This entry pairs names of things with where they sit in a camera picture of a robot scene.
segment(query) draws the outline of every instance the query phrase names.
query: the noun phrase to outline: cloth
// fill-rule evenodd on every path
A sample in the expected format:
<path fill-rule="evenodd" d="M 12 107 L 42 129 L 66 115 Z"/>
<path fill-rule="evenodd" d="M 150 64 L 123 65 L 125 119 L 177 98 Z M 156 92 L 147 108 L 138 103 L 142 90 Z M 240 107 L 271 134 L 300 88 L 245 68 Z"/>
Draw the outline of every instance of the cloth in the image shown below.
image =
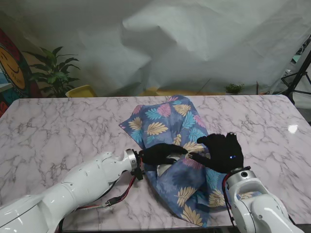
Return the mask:
<path fill-rule="evenodd" d="M 142 149 L 158 143 L 176 144 L 209 157 L 207 148 L 197 144 L 207 130 L 192 102 L 180 95 L 158 105 L 138 105 L 132 116 L 120 126 Z M 156 166 L 144 164 L 145 173 L 155 191 L 180 218 L 206 227 L 209 213 L 225 209 L 221 182 L 225 174 L 181 156 L 159 178 Z"/>

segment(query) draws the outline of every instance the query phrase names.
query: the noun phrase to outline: wall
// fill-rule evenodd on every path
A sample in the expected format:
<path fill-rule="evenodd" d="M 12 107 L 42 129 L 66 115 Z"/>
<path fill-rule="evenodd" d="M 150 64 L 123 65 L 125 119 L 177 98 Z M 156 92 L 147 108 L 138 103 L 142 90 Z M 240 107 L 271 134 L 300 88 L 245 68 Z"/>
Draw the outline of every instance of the wall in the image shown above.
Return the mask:
<path fill-rule="evenodd" d="M 218 92 L 229 83 L 245 83 L 245 93 L 254 94 L 256 81 L 260 91 L 268 90 L 311 33 L 310 8 L 309 0 L 0 5 L 28 44 L 79 54 L 76 85 L 91 84 L 99 96 L 137 95 L 152 86 Z"/>

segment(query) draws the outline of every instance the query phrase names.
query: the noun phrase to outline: black stand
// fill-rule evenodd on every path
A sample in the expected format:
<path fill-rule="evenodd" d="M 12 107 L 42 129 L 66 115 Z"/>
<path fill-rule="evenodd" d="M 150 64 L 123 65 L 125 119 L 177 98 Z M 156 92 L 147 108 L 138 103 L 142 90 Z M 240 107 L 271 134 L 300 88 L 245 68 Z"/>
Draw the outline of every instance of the black stand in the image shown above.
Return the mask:
<path fill-rule="evenodd" d="M 311 63 L 311 51 L 309 52 L 309 54 L 308 54 L 306 60 L 303 62 L 303 64 L 302 64 L 300 70 L 299 70 L 297 73 L 291 74 L 291 75 L 288 75 L 288 76 L 285 76 L 285 77 L 281 78 L 281 80 L 282 80 L 282 81 L 287 85 L 287 87 L 288 87 L 288 89 L 287 89 L 285 92 L 283 92 L 283 95 L 287 96 L 287 97 L 291 100 L 291 102 L 293 102 L 293 103 L 294 103 L 294 100 L 293 100 L 293 98 L 290 96 L 291 93 L 293 93 L 293 92 L 298 92 L 298 93 L 302 93 L 302 94 L 311 95 L 311 92 L 305 92 L 305 91 L 297 91 L 297 90 L 295 90 L 295 88 L 297 87 L 298 83 L 300 82 L 301 78 L 302 78 L 304 75 L 307 77 L 307 79 L 308 79 L 308 81 L 309 81 L 309 83 L 310 83 L 310 85 L 311 85 L 311 80 L 310 80 L 310 78 L 309 78 L 309 76 L 308 76 L 308 73 L 307 73 L 307 71 L 306 71 L 307 68 L 309 67 L 310 63 Z M 288 84 L 288 83 L 285 81 L 285 79 L 288 78 L 288 77 L 290 77 L 290 76 L 294 76 L 294 75 L 296 75 L 296 77 L 294 78 L 293 82 L 292 82 L 291 84 Z"/>

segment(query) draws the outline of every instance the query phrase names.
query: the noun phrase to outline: pink leaf pattern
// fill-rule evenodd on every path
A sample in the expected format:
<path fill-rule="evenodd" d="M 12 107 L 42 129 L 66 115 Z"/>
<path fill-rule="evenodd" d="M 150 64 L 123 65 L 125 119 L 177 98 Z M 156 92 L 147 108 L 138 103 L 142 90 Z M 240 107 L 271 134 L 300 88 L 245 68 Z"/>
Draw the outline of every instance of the pink leaf pattern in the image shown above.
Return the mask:
<path fill-rule="evenodd" d="M 140 110 L 141 110 L 141 108 L 142 108 L 142 105 L 137 105 L 137 106 L 135 107 L 134 111 L 133 111 L 133 114 L 139 113 Z"/>
<path fill-rule="evenodd" d="M 200 118 L 199 115 L 195 115 L 195 116 L 194 116 L 194 119 L 195 119 L 196 123 L 199 124 L 199 126 L 205 128 L 204 122 L 202 121 L 202 119 Z"/>
<path fill-rule="evenodd" d="M 167 102 L 175 101 L 175 100 L 177 100 L 177 99 L 178 99 L 178 97 L 173 97 L 173 96 L 171 96 Z"/>
<path fill-rule="evenodd" d="M 158 107 L 157 112 L 164 117 L 169 117 L 171 114 L 171 107 L 168 103 L 165 103 Z"/>
<path fill-rule="evenodd" d="M 183 164 L 190 166 L 194 169 L 201 169 L 204 167 L 202 164 L 198 163 L 197 161 L 194 161 L 193 159 L 189 158 L 187 155 L 183 159 Z"/>

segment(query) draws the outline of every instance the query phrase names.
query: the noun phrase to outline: potted plant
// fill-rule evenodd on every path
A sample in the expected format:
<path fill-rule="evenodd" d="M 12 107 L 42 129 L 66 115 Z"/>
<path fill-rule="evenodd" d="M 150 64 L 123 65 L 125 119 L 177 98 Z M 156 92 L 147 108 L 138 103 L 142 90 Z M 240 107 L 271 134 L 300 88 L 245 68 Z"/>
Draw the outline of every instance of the potted plant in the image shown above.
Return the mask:
<path fill-rule="evenodd" d="M 62 47 L 58 47 L 51 52 L 44 48 L 41 48 L 41 50 L 45 53 L 46 56 L 24 51 L 34 56 L 36 59 L 38 59 L 40 62 L 43 63 L 43 64 L 34 64 L 30 66 L 44 71 L 43 73 L 42 72 L 33 73 L 30 80 L 36 80 L 37 82 L 44 82 L 48 85 L 40 89 L 44 93 L 49 93 L 47 95 L 47 98 L 66 97 L 65 93 L 74 88 L 72 85 L 69 85 L 69 83 L 75 80 L 79 80 L 77 78 L 69 77 L 69 71 L 67 71 L 69 67 L 75 67 L 79 69 L 79 67 L 70 64 L 70 62 L 72 61 L 79 61 L 78 59 L 71 57 L 66 59 L 64 62 L 60 62 L 59 64 L 57 64 L 58 57 L 69 55 L 69 54 L 57 55 L 57 53 L 61 49 Z"/>
<path fill-rule="evenodd" d="M 235 85 L 230 83 L 228 86 L 225 87 L 226 95 L 237 95 L 239 94 L 244 88 L 244 84 Z"/>

